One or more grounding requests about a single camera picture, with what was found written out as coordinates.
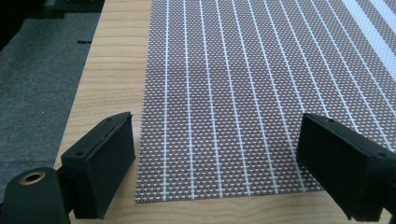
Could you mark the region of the black stand base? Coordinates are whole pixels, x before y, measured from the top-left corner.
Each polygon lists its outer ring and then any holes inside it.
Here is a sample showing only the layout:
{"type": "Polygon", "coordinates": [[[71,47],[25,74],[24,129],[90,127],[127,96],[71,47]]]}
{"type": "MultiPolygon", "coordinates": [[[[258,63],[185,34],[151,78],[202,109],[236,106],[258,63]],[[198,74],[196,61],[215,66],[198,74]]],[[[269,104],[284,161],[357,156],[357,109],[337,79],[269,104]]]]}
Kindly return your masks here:
{"type": "Polygon", "coordinates": [[[101,12],[105,0],[53,0],[49,5],[52,12],[94,13],[101,12]]]}

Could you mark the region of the striped woven placemat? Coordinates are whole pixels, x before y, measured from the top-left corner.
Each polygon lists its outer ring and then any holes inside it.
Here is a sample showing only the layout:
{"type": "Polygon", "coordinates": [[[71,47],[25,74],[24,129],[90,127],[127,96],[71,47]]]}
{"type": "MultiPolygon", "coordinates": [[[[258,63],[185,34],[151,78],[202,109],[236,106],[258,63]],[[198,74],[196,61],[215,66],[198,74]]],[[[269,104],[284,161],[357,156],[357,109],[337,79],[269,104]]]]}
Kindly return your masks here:
{"type": "Polygon", "coordinates": [[[396,152],[396,0],[153,0],[136,199],[316,190],[306,113],[396,152]]]}

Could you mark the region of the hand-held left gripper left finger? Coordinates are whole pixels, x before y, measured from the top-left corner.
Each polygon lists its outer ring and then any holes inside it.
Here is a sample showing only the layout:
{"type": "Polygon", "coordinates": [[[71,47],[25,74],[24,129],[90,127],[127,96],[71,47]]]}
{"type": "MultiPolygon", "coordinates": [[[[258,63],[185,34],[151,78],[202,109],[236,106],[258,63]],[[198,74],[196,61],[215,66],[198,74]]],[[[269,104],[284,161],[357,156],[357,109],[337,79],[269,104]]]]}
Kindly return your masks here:
{"type": "Polygon", "coordinates": [[[77,187],[77,218],[104,218],[135,159],[132,114],[99,122],[61,156],[66,178],[77,187]]]}

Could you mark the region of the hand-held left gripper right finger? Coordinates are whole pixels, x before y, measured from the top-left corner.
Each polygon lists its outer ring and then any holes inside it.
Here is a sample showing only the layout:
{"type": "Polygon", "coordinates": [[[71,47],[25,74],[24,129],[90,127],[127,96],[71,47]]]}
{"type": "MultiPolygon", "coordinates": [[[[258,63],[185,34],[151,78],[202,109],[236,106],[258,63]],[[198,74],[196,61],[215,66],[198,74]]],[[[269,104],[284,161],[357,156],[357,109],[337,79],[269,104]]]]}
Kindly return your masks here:
{"type": "Polygon", "coordinates": [[[378,221],[384,209],[396,222],[396,154],[323,116],[305,113],[297,161],[349,219],[378,221]]]}

